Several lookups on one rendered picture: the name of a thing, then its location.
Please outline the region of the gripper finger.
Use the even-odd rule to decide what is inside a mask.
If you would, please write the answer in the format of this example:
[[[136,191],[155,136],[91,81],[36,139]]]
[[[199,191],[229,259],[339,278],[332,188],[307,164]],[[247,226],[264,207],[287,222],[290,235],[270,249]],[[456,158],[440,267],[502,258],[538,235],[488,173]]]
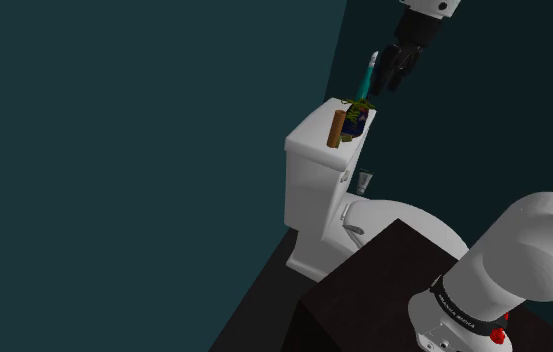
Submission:
[[[383,89],[395,92],[421,53],[420,46],[387,46],[375,64],[369,95],[378,96]]]

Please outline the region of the teal toothbrush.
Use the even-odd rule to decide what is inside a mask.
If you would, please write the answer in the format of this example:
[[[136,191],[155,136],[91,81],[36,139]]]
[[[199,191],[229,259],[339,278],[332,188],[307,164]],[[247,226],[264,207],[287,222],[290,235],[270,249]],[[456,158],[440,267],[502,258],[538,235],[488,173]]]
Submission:
[[[377,57],[378,57],[378,51],[374,51],[368,62],[365,75],[363,76],[359,84],[359,88],[355,97],[356,101],[367,97]]]

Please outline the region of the dark blue potted plant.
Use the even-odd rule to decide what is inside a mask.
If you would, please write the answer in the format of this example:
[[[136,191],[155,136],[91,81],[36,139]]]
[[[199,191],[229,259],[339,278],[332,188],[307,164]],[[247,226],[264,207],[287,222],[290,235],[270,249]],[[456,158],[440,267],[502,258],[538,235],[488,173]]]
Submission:
[[[358,100],[343,100],[343,104],[349,104],[345,120],[341,129],[342,136],[350,136],[352,139],[360,137],[365,128],[369,112],[375,108],[366,98]]]

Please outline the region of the brown cylinder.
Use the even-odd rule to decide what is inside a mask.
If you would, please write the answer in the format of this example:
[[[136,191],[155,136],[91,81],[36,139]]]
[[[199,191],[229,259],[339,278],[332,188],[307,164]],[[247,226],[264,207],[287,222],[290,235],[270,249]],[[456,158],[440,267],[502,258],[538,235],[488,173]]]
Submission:
[[[329,135],[326,142],[327,147],[337,148],[339,146],[341,140],[341,132],[345,119],[346,112],[344,110],[336,110],[334,112]]]

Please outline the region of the grey tube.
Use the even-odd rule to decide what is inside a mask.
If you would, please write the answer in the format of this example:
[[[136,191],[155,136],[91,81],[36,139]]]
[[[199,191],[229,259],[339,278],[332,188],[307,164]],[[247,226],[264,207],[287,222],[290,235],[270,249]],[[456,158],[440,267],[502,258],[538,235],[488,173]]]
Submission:
[[[370,170],[360,169],[359,170],[359,176],[357,181],[357,187],[356,187],[356,194],[362,196],[371,179],[373,178],[374,172]]]

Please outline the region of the white toilet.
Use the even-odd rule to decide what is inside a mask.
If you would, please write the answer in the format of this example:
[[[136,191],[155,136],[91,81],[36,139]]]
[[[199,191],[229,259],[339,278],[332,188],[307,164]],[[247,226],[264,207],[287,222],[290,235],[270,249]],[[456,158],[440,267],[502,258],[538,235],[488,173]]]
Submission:
[[[350,105],[330,98],[285,139],[284,223],[298,232],[287,266],[319,282],[399,219],[456,259],[468,252],[461,237],[434,215],[394,200],[370,200],[348,191],[376,112],[363,134],[327,146],[334,114]]]

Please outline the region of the dark robot stand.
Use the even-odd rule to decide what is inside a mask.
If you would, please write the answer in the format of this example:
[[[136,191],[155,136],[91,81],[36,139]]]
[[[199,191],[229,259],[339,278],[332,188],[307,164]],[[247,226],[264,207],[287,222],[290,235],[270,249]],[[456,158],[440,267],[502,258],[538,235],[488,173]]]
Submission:
[[[395,220],[301,297],[281,352],[429,352],[408,302],[457,261]],[[553,352],[553,327],[522,304],[508,314],[513,351]]]

